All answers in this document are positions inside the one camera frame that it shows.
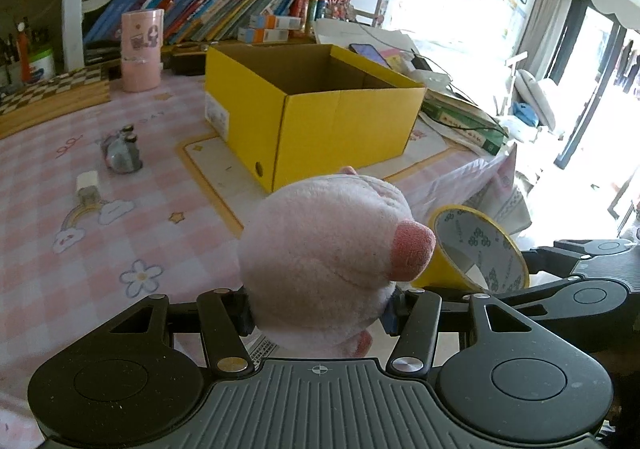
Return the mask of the yellow tape roll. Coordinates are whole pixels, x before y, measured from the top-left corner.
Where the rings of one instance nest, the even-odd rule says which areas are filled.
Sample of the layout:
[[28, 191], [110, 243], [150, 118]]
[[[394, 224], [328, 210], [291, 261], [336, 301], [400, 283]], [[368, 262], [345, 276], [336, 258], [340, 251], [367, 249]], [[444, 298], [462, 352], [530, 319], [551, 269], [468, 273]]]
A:
[[421, 289], [501, 295], [529, 287], [524, 256], [492, 218], [469, 206], [442, 206], [428, 222], [436, 237], [430, 264], [412, 281]]

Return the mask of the pink plush pig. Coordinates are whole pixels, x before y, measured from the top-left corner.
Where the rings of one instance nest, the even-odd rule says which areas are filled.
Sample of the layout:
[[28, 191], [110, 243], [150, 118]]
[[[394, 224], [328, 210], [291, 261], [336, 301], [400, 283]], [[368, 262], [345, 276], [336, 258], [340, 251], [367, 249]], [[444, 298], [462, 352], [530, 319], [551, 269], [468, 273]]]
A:
[[361, 358], [399, 282], [436, 247], [402, 192], [350, 166], [273, 192], [245, 225], [240, 279], [256, 327], [310, 358]]

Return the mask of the pink checkered tablecloth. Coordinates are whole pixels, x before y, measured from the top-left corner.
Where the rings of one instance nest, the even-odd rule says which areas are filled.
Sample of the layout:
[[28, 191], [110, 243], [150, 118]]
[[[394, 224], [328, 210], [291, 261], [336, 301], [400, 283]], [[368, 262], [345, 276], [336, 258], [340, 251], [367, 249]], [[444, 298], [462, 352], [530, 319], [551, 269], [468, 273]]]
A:
[[[232, 221], [190, 164], [213, 133], [204, 102], [201, 78], [165, 76], [2, 140], [3, 447], [41, 443], [26, 388], [60, 349], [146, 295], [186, 302], [238, 283]], [[143, 166], [113, 173], [100, 145], [128, 124]], [[88, 171], [101, 201], [82, 206], [76, 177]]]

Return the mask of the white power adapter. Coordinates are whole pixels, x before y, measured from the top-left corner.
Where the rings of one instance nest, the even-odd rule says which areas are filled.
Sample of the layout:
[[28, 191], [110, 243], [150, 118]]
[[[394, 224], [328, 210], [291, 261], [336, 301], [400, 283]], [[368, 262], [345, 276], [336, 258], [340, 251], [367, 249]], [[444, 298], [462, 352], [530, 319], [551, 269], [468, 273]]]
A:
[[101, 201], [98, 172], [83, 172], [76, 177], [76, 197], [82, 206], [93, 206]]

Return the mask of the green book stack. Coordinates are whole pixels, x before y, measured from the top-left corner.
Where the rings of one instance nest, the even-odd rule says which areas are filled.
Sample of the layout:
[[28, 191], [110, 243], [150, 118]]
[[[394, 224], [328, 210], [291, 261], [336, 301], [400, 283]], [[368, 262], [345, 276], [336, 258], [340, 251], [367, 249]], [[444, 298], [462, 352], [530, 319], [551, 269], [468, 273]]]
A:
[[422, 111], [431, 122], [453, 130], [493, 156], [498, 154], [508, 137], [506, 131], [491, 118], [477, 117], [431, 96], [423, 99]]

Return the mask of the yellow cardboard box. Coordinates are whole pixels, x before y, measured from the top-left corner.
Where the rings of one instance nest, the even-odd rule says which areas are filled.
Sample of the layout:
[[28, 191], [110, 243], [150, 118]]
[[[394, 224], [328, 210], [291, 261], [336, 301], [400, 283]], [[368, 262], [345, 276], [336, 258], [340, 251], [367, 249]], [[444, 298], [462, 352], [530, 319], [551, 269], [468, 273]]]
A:
[[335, 45], [218, 45], [206, 56], [206, 120], [268, 192], [401, 156], [424, 95]]

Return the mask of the black case on table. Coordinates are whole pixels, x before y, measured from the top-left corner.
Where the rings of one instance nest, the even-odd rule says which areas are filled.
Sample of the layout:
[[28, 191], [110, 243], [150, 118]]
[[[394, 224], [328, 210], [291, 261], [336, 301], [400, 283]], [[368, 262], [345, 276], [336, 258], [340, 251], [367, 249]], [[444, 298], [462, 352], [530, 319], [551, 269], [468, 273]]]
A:
[[207, 50], [198, 46], [175, 47], [170, 54], [169, 68], [175, 76], [202, 76], [206, 70]]

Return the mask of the smartphone on papers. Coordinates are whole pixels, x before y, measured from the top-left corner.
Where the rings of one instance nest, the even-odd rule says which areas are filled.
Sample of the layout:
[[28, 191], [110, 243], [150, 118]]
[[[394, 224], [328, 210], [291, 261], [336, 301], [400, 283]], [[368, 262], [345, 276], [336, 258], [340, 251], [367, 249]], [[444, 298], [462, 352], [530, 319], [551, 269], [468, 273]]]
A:
[[348, 49], [361, 57], [367, 58], [378, 65], [381, 65], [385, 68], [390, 69], [390, 64], [381, 55], [381, 53], [371, 44], [352, 43], [352, 44], [349, 44]]

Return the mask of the wooden chess board box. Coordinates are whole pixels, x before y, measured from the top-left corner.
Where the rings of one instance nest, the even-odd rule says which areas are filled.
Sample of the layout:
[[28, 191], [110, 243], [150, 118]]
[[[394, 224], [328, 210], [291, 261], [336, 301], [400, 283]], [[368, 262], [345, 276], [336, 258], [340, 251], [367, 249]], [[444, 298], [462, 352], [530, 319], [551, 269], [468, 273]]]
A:
[[1, 99], [0, 137], [111, 100], [110, 79], [101, 66], [64, 73]]

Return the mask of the pink cylindrical container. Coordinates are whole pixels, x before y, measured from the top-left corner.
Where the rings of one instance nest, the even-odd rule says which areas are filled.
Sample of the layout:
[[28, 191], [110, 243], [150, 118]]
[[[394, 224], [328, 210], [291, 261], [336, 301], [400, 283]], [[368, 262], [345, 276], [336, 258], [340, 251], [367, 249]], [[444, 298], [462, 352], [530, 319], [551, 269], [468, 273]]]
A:
[[125, 92], [146, 92], [160, 85], [163, 33], [163, 9], [136, 10], [122, 14], [120, 70], [122, 89]]

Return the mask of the row of books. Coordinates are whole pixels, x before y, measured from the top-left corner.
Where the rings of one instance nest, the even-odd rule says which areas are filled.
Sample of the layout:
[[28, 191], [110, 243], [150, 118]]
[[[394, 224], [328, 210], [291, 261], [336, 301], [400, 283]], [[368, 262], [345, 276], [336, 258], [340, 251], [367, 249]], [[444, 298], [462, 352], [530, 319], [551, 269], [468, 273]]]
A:
[[108, 0], [84, 31], [86, 45], [117, 43], [122, 38], [122, 15], [161, 10], [163, 29], [153, 39], [165, 45], [240, 40], [265, 43], [269, 30], [284, 36], [309, 36], [323, 18], [349, 20], [352, 0]]

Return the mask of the white jar green lid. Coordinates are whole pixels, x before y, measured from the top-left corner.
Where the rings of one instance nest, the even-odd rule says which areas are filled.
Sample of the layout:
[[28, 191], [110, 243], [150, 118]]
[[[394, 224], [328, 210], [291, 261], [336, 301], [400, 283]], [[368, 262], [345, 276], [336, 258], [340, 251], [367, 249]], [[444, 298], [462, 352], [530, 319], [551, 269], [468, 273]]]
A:
[[53, 48], [41, 47], [29, 55], [29, 71], [32, 83], [49, 81], [55, 76]]

